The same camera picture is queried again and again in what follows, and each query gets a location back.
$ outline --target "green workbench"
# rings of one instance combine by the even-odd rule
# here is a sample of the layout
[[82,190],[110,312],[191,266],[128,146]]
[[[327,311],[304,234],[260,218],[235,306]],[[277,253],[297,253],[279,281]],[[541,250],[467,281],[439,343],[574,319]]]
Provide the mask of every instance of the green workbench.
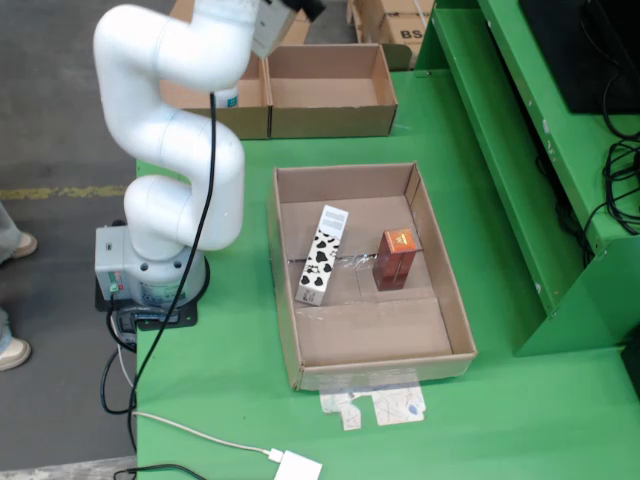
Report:
[[[140,411],[225,440],[292,450],[323,479],[637,478],[640,403],[615,348],[515,357],[545,317],[531,274],[448,69],[393,74],[389,138],[245,142],[245,223],[211,253],[197,326],[167,330],[141,381]],[[290,389],[276,316],[266,200],[274,167],[418,162],[479,356],[461,378],[422,387],[423,422],[343,431],[317,392]],[[140,173],[152,171],[143,164]],[[154,333],[140,333],[138,361]],[[138,420],[138,464],[174,462],[208,479],[269,479],[266,457]],[[174,472],[144,479],[187,478]]]

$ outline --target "orange box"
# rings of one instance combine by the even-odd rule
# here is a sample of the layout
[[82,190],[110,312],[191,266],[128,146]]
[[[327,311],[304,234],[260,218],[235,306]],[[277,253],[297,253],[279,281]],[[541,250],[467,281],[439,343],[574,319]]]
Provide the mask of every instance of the orange box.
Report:
[[409,276],[418,247],[411,230],[387,230],[382,234],[373,278],[379,291],[400,290]]

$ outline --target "white robotic arm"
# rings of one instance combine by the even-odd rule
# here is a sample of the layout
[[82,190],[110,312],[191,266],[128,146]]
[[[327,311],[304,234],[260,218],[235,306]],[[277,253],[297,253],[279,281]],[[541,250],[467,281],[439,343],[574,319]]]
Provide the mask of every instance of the white robotic arm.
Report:
[[[96,277],[104,300],[165,308],[186,275],[209,193],[211,119],[163,102],[160,79],[205,92],[233,88],[251,50],[269,54],[305,8],[318,0],[196,0],[191,23],[133,5],[107,12],[94,35],[94,56],[107,127],[132,157],[180,173],[136,179],[125,195],[127,226],[96,232]],[[244,150],[215,125],[212,199],[197,245],[219,250],[240,234],[244,211]],[[207,267],[196,252],[179,306],[206,288]]]
[[[162,101],[159,79],[200,91],[233,87],[251,54],[259,0],[197,0],[191,24],[123,5],[100,20],[94,54],[109,131],[131,156],[186,176],[191,187],[151,175],[127,189],[125,211],[134,250],[162,261],[191,246],[204,206],[211,120]],[[216,125],[214,196],[198,246],[217,250],[240,234],[244,151]]]

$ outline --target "white power adapter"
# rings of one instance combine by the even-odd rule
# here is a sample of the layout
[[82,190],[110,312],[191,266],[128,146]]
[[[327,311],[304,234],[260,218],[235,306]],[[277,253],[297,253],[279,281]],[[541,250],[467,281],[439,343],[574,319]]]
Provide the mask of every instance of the white power adapter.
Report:
[[272,449],[269,460],[280,464],[274,480],[318,480],[322,464],[287,450]]

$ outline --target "paper sheet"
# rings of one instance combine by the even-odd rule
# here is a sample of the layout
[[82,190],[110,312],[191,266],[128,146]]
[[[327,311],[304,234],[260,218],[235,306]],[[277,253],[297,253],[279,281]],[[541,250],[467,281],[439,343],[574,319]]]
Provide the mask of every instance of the paper sheet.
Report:
[[359,397],[371,397],[378,425],[420,422],[427,410],[419,383],[393,385],[373,389],[321,391],[324,413],[339,413],[345,430],[362,427],[362,414],[351,402]]

